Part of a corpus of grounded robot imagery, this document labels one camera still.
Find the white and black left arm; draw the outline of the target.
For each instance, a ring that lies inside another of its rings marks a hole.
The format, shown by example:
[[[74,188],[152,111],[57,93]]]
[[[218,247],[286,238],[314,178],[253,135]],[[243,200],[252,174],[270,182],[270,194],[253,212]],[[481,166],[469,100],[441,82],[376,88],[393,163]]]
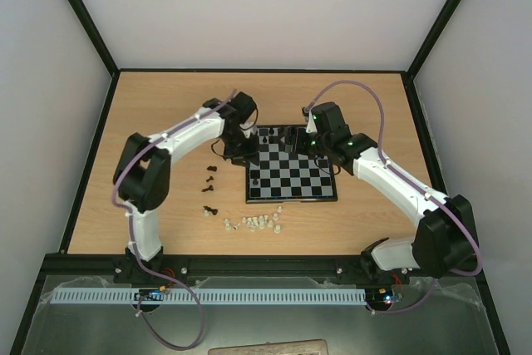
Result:
[[[253,98],[233,91],[228,98],[206,101],[195,113],[160,133],[128,137],[113,175],[112,204],[125,210],[127,249],[140,270],[160,277],[150,266],[162,254],[158,209],[170,190],[172,166],[208,141],[224,143],[221,157],[233,165],[257,165],[259,137],[248,123],[258,113]]]

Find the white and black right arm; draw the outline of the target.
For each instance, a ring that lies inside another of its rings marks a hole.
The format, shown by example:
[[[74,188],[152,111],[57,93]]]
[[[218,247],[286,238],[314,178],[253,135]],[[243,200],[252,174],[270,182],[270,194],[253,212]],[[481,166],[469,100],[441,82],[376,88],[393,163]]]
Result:
[[[480,272],[480,266],[462,268],[465,261],[480,256],[468,229],[474,216],[465,197],[451,198],[423,184],[391,160],[372,138],[353,134],[334,102],[311,108],[307,122],[304,128],[284,129],[280,141],[287,152],[328,158],[377,189],[416,228],[411,238],[380,239],[362,251],[362,271],[368,279],[381,281],[393,269],[419,269],[436,279],[448,272],[464,276]]]

